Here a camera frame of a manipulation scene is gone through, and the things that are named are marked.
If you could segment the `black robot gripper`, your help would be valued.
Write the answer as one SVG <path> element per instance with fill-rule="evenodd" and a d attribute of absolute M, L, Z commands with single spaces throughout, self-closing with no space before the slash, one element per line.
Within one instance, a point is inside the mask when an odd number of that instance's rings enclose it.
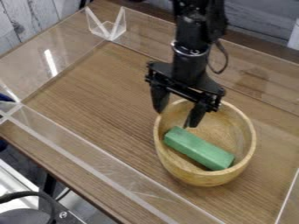
<path fill-rule="evenodd" d="M 150 83 L 154 109 L 164 111 L 170 93 L 197 103 L 190 111 L 183 127 L 197 128 L 206 112 L 218 111 L 226 90 L 207 75 L 211 46 L 202 50 L 189 49 L 173 42 L 173 62 L 151 61 L 144 80 Z"/>

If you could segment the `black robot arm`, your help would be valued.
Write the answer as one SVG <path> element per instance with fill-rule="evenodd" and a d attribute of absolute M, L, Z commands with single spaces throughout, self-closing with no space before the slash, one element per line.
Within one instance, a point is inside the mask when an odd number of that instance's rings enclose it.
<path fill-rule="evenodd" d="M 211 48 L 223 47 L 221 38 L 229 25 L 225 0 L 173 0 L 173 11 L 177 23 L 173 62 L 151 61 L 144 80 L 156 112 L 164 111 L 171 94 L 194 103 L 183 125 L 194 128 L 209 112 L 219 110 L 226 95 L 225 88 L 207 74 Z"/>

